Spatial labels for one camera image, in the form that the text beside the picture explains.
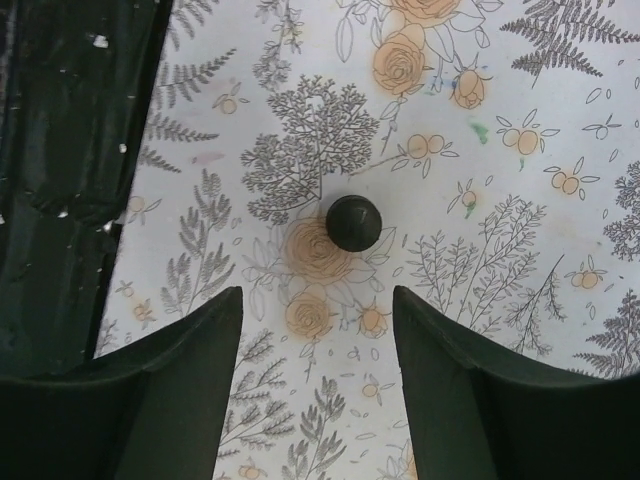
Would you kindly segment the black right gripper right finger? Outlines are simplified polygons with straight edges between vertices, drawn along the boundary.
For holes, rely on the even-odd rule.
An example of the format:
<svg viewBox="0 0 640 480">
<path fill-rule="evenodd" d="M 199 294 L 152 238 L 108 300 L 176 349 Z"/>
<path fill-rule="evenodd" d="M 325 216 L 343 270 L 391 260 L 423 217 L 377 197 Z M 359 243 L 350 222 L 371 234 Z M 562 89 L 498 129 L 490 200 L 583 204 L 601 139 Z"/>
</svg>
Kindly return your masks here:
<svg viewBox="0 0 640 480">
<path fill-rule="evenodd" d="M 393 292 L 393 333 L 422 479 L 635 479 L 639 379 L 517 354 Z"/>
</svg>

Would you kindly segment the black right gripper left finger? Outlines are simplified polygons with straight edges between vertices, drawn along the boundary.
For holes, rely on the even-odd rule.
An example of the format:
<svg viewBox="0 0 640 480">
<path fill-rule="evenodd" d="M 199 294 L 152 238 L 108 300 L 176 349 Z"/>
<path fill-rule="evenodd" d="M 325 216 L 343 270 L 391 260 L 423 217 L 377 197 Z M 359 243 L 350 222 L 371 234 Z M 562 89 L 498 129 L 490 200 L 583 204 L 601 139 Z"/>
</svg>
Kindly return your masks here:
<svg viewBox="0 0 640 480">
<path fill-rule="evenodd" d="M 5 479 L 210 479 L 243 321 L 230 287 L 62 375 L 1 380 Z"/>
</svg>

